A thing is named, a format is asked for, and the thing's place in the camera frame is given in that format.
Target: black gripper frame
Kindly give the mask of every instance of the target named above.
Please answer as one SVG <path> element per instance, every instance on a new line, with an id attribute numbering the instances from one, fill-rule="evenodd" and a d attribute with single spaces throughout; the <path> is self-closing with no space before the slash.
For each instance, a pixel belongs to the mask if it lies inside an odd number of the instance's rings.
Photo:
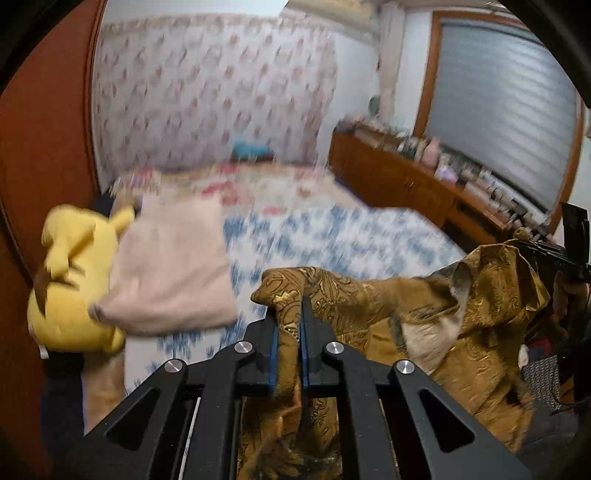
<path id="1" fill-rule="evenodd" d="M 178 480 L 196 412 L 182 479 L 235 479 L 242 398 L 272 395 L 277 382 L 270 310 L 248 326 L 244 341 L 205 362 L 161 366 L 58 462 L 59 478 Z M 344 480 L 531 478 L 412 362 L 389 367 L 337 342 L 313 318 L 308 297 L 300 366 L 305 395 L 337 399 Z"/>

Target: gold patterned fabric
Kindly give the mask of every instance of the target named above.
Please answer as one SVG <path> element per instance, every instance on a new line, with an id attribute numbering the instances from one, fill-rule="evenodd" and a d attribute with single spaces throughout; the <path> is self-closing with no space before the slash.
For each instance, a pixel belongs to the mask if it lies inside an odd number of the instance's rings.
<path id="1" fill-rule="evenodd" d="M 412 359 L 508 448 L 519 448 L 532 398 L 518 351 L 549 295 L 515 247 L 486 245 L 426 278 L 359 281 L 314 267 L 264 272 L 252 300 L 275 310 L 278 383 L 271 398 L 244 403 L 239 479 L 342 473 L 336 400 L 301 392 L 303 296 L 339 341 L 386 365 Z"/>

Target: pink towel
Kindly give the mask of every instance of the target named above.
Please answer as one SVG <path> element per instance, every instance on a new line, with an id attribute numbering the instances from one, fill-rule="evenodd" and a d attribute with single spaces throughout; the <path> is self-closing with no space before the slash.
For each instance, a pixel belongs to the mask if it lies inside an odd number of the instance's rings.
<path id="1" fill-rule="evenodd" d="M 132 335 L 164 335 L 228 325 L 236 301 L 219 197 L 163 203 L 145 196 L 122 237 L 109 293 L 90 308 L 96 320 Z"/>

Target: floral wallpaper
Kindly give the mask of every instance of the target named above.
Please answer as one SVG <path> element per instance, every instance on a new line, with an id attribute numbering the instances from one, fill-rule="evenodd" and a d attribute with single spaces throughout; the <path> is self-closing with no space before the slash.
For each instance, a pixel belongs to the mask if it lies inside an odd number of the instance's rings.
<path id="1" fill-rule="evenodd" d="M 195 15 L 103 25 L 93 71 L 97 164 L 110 180 L 229 158 L 235 140 L 314 164 L 336 87 L 330 30 L 282 15 Z"/>

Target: ceiling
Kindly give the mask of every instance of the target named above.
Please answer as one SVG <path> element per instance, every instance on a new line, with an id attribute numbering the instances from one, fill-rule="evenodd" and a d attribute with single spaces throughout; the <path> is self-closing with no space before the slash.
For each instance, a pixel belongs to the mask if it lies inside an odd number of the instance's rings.
<path id="1" fill-rule="evenodd" d="M 370 0 L 375 5 L 384 4 L 390 0 Z M 480 7 L 488 8 L 490 0 L 399 0 L 400 4 L 407 8 L 434 8 L 434 7 Z"/>

